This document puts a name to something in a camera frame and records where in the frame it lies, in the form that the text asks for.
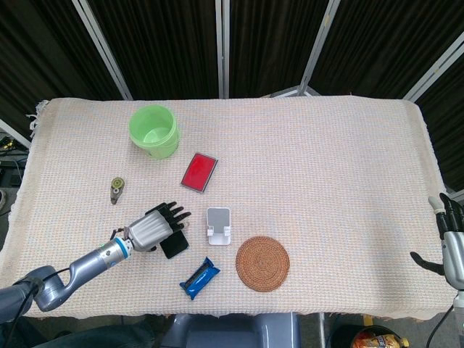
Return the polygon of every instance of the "red stamp pad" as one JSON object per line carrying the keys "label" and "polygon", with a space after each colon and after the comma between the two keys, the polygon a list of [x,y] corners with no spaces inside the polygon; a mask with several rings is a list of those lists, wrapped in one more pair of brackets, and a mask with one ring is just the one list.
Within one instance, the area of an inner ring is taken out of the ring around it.
{"label": "red stamp pad", "polygon": [[217,159],[197,152],[188,165],[181,185],[198,192],[204,192],[217,163]]}

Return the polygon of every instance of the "woven coaster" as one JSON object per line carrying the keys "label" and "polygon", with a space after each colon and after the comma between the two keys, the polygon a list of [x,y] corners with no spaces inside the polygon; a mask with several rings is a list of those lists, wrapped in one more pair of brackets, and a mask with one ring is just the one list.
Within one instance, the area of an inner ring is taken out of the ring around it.
{"label": "woven coaster", "polygon": [[249,288],[268,292],[276,290],[287,277],[290,260],[283,246],[269,237],[253,237],[237,252],[237,273]]}

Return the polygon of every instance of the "white tablecloth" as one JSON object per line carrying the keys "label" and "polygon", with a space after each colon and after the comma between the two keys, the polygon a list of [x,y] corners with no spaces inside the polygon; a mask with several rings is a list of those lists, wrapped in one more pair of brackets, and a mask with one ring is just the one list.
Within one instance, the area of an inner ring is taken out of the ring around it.
{"label": "white tablecloth", "polygon": [[[162,104],[181,130],[175,154],[155,160],[131,143],[128,121]],[[195,152],[219,159],[204,194],[180,185]],[[114,177],[125,180],[116,205]],[[419,109],[354,96],[196,101],[54,99],[38,116],[24,180],[0,254],[0,286],[42,265],[56,269],[99,247],[114,228],[160,202],[192,212],[190,248],[158,250],[87,283],[58,309],[32,316],[142,313],[361,312],[430,318],[455,295],[410,251],[439,262],[429,195],[443,183]],[[208,207],[231,208],[232,242],[207,243]],[[236,252],[252,236],[279,240],[285,283],[247,288]],[[180,288],[208,256],[221,272],[191,301]]]}

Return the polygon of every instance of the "black curtain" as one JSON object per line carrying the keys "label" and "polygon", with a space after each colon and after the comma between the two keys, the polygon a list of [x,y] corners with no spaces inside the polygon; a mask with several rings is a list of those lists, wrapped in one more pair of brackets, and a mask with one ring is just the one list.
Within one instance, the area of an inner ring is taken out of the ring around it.
{"label": "black curtain", "polygon": [[427,123],[444,182],[464,189],[464,56],[416,102]]}
{"label": "black curtain", "polygon": [[328,0],[231,0],[231,98],[299,85]]}
{"label": "black curtain", "polygon": [[218,97],[214,0],[90,5],[134,99]]}
{"label": "black curtain", "polygon": [[456,0],[342,0],[310,86],[402,98],[464,31]]}
{"label": "black curtain", "polygon": [[0,113],[28,137],[42,99],[121,99],[71,1],[0,2]]}

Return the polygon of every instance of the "green plastic bucket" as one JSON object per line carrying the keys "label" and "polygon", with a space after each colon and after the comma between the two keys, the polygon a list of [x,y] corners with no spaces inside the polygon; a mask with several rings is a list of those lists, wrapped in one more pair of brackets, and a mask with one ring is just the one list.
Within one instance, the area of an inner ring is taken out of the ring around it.
{"label": "green plastic bucket", "polygon": [[181,137],[174,115],[161,105],[137,110],[130,118],[129,134],[135,145],[157,159],[170,156]]}

